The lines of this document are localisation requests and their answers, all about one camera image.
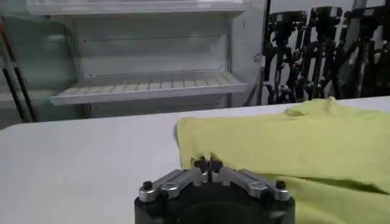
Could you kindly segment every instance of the screw head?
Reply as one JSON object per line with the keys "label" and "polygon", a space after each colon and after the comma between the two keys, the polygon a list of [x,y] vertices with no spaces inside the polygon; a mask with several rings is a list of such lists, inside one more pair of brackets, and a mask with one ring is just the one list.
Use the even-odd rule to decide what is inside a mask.
{"label": "screw head", "polygon": [[145,190],[145,191],[148,191],[150,189],[152,189],[153,187],[153,182],[151,181],[145,181],[143,184],[142,184],[142,188]]}
{"label": "screw head", "polygon": [[286,189],[286,182],[284,182],[282,180],[276,181],[276,189],[285,190]]}

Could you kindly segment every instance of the yellow cloth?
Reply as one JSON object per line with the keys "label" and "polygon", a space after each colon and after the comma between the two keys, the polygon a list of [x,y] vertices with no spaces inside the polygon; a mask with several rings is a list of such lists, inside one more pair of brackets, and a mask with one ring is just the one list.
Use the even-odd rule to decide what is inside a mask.
{"label": "yellow cloth", "polygon": [[180,161],[214,155],[225,166],[286,180],[296,222],[390,223],[390,114],[333,98],[282,114],[188,117],[177,124]]}

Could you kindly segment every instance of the white table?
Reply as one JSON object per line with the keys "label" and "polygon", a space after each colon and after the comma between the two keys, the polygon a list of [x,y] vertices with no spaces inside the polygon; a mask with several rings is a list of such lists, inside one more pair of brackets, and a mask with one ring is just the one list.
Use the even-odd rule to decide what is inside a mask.
{"label": "white table", "polygon": [[[340,100],[390,111],[390,97]],[[140,184],[180,167],[187,116],[280,113],[291,105],[20,124],[0,131],[1,224],[131,224]]]}

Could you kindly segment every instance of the tripod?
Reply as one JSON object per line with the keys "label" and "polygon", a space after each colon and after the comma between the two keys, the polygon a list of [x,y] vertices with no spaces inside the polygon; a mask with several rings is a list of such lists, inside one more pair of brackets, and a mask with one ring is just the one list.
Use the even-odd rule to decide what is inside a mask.
{"label": "tripod", "polygon": [[[353,66],[352,73],[341,87],[345,98],[358,98],[361,97],[363,83],[367,80],[367,78],[364,77],[365,74],[375,73],[375,64],[373,59],[373,54],[375,53],[374,42],[371,41],[371,38],[378,26],[383,23],[383,21],[390,18],[389,10],[383,6],[355,9],[352,12],[347,12],[344,17],[348,20],[352,18],[360,19],[358,40],[352,43],[351,47],[340,60],[336,61],[331,70],[331,76],[333,79],[337,79],[341,66],[349,60],[356,50],[358,50],[358,55]],[[333,82],[333,84],[335,88],[335,96],[338,99],[340,98],[338,82]]]}
{"label": "tripod", "polygon": [[[341,46],[335,47],[336,26],[340,23],[342,10],[340,7],[319,7],[311,10],[309,23],[303,40],[303,63],[301,77],[297,81],[296,97],[299,102],[304,101],[304,91],[308,99],[325,97],[324,88],[330,81],[330,70],[334,57],[341,53]],[[316,28],[317,41],[311,42],[311,31]],[[323,76],[321,76],[322,58],[325,54]],[[311,59],[315,58],[314,71],[309,82]]]}
{"label": "tripod", "polygon": [[[276,70],[274,86],[267,84],[265,87],[269,92],[268,104],[295,102],[295,97],[292,89],[294,88],[294,62],[299,58],[297,51],[292,54],[291,48],[287,47],[288,40],[293,31],[298,31],[296,50],[300,48],[300,42],[302,42],[303,23],[307,20],[306,12],[304,11],[292,11],[273,13],[269,18],[269,25],[267,30],[267,48],[265,49],[266,59],[264,67],[264,80],[269,81],[271,62],[276,56]],[[276,46],[270,42],[271,34],[274,33],[275,38],[273,41]],[[287,85],[280,88],[280,82],[282,79],[282,70],[284,63],[287,63],[290,68],[289,80]]]}

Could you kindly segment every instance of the white shelf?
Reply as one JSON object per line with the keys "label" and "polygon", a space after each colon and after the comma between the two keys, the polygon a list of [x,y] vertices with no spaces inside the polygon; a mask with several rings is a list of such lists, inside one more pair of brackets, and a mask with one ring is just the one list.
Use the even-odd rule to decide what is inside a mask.
{"label": "white shelf", "polygon": [[34,15],[245,11],[248,0],[28,0]]}
{"label": "white shelf", "polygon": [[248,84],[220,70],[85,79],[50,98],[55,105],[243,92]]}

